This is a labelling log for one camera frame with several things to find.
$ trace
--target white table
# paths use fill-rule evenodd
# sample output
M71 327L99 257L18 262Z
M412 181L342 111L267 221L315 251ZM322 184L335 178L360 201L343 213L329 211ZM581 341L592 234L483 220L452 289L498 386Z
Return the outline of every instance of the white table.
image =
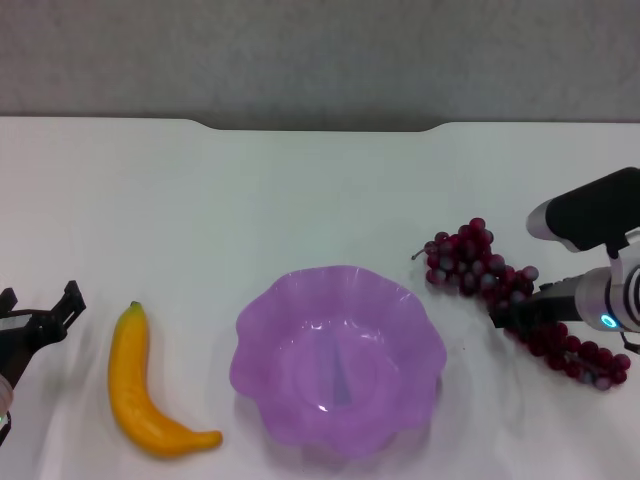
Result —
M519 351L468 300L430 293L409 256L486 218L495 250L542 281L605 264L530 238L542 201L640 164L640 126L450 124L425 133L227 132L182 120L0 119L0 288L50 308L78 281L88 308L16 389L1 478L610 479L640 470L640 372L603 394ZM353 264L410 288L447 346L428 430L343 462L265 434L228 381L241 308L280 275ZM112 328L152 319L150 391L224 446L174 462L134 448L106 390ZM622 351L617 335L572 327Z

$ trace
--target red grape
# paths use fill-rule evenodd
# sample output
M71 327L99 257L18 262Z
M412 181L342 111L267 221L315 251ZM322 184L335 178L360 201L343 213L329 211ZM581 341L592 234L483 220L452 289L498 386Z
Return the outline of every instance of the red grape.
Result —
M576 353L580 349L580 345L582 345L580 339L573 335L569 335L565 340L565 348L571 353Z
M469 222L469 227L471 227L471 231L480 233L486 227L486 223L482 218L476 217Z
M534 357L544 357L544 355L547 353L547 349L545 348L544 344L542 342L535 341L534 339L529 340L528 347L531 355L533 355Z
M440 257L440 268L445 272L451 272L456 264L450 257Z
M500 278L502 279L503 283L507 285L511 285L513 282L516 281L515 269L511 265L506 265L504 267L504 272L502 272L502 275L500 276Z
M442 285L447 279L447 273L444 270L439 268L431 270L433 272L433 279L435 280L435 285Z
M453 243L449 240L445 240L438 246L438 253L440 255L450 255L453 252Z
M566 337L569 334L569 327L567 327L564 323L556 323L556 325L554 326L554 330L563 337Z
M427 282L429 282L431 285L435 285L436 284L436 279L433 276L433 270L427 270Z
M487 271L487 269L485 268L484 263L482 263L480 260L476 260L471 264L471 271L476 277L481 277L482 274Z
M427 265L431 268L438 268L440 266L440 257L437 255L429 255L427 257Z
M490 230L483 230L478 237L478 242L488 247L493 243L493 233Z
M578 378L578 381L580 383L593 385L593 382L595 381L595 375L593 374L593 372L591 370L584 369L584 370L582 370L582 373L580 374L580 377Z
M598 344L591 341L584 342L578 350L578 355L584 360L593 360L597 353Z
M490 273L485 273L480 277L480 290L492 290L498 285L498 279Z
M473 289L475 291L476 289L476 277L473 276L473 273L471 272L467 272L464 274L464 278L462 279L462 282L464 284L464 286L466 288L470 288Z
M440 245L447 238L449 238L449 234L447 232L438 232L438 233L436 233L436 236L434 237L434 240L436 242L436 245Z
M516 303L520 303L523 302L526 299L526 295L518 290L516 290L515 292L511 293L511 296L509 297L509 301L512 304L516 304Z
M624 370L614 370L611 372L611 381L616 385L622 385L627 381L627 372Z
M593 385L600 391L602 392L606 392L607 390L609 390L611 388L611 384L613 382L611 381L611 378L602 375L600 377L598 377L596 379L595 382L593 382Z
M602 368L609 368L613 362L613 355L608 348L601 348L596 354L596 363Z
M580 365L578 365L576 362L567 363L564 367L564 371L569 378L578 378L580 376L580 373L582 373Z
M473 240L465 240L462 242L462 248L464 252L464 258L467 260L474 260L478 255L478 247Z
M456 275L455 273L451 274L449 278L447 278L447 283L452 287L459 287L461 281L460 275Z
M496 295L503 300L507 300L511 296L511 288L508 285L498 285Z
M613 364L621 370L629 370L631 368L631 359L624 353L619 353L613 357Z
M471 227L469 225L463 225L458 229L458 236L460 240L466 240L471 237Z
M458 245L460 245L460 235L454 233L449 237L449 241L451 242L451 245L453 245L454 249L458 248Z
M430 241L424 244L424 253L431 255L432 253L438 253L438 246L436 242Z
M562 333L555 328L550 329L547 333L547 342L549 342L549 347L554 351L563 350L565 340L565 335L562 335Z
M522 277L530 282L535 282L540 276L540 272L536 267L529 265L528 267L524 267L522 269Z
M549 365L549 368L556 372L564 370L564 367L567 364L564 356L556 354L548 355L547 358L545 358L545 361L547 362L547 365Z
M495 300L496 300L495 290L484 290L483 292L481 292L481 294L482 294L482 298L484 298L486 302L495 303Z
M487 267L493 273L502 273L505 268L504 257L498 254L491 255Z

